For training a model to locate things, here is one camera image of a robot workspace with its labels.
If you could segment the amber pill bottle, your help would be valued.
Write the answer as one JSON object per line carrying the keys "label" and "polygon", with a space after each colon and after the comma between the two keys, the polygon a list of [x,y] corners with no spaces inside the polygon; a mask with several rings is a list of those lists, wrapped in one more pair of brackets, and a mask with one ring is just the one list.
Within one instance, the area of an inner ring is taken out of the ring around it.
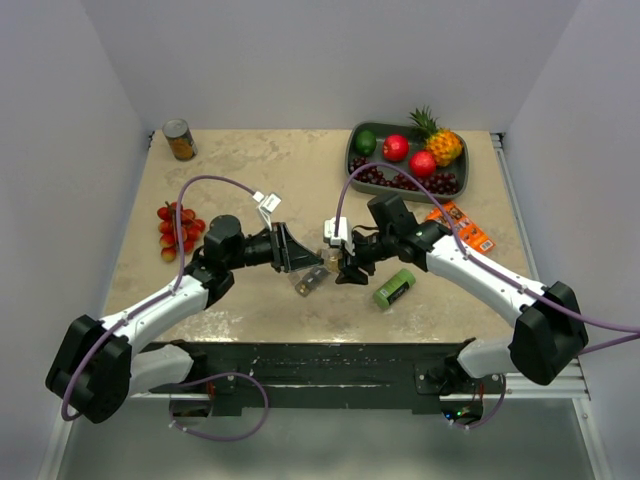
{"label": "amber pill bottle", "polygon": [[330,273],[338,274],[343,260],[343,253],[338,248],[324,248],[319,251],[323,266]]}

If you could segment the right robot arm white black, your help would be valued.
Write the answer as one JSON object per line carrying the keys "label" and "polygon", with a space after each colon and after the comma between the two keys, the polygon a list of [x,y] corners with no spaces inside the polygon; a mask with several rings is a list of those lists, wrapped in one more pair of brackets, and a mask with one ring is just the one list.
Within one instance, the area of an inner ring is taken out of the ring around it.
{"label": "right robot arm white black", "polygon": [[418,222],[396,194],[379,195],[368,208],[375,222],[370,235],[355,232],[344,217],[324,223],[325,243],[341,253],[337,283],[365,285],[377,263],[397,258],[462,288],[513,329],[506,339],[465,341],[430,371],[432,381],[466,393],[485,376],[520,373],[546,386],[587,346],[576,295],[564,283],[546,286],[478,258],[448,227]]}

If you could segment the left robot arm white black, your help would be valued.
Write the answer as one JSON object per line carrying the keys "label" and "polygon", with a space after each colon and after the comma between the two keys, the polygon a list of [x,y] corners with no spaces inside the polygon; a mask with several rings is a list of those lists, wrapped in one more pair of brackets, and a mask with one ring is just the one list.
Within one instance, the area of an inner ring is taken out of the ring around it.
{"label": "left robot arm white black", "polygon": [[283,222],[246,235],[236,217],[214,218],[203,245],[169,285],[101,320],[82,315],[71,322],[45,379],[62,401],[62,419],[101,423],[112,416],[129,395],[134,358],[160,334],[222,299],[235,270],[268,264],[291,273],[322,262]]}

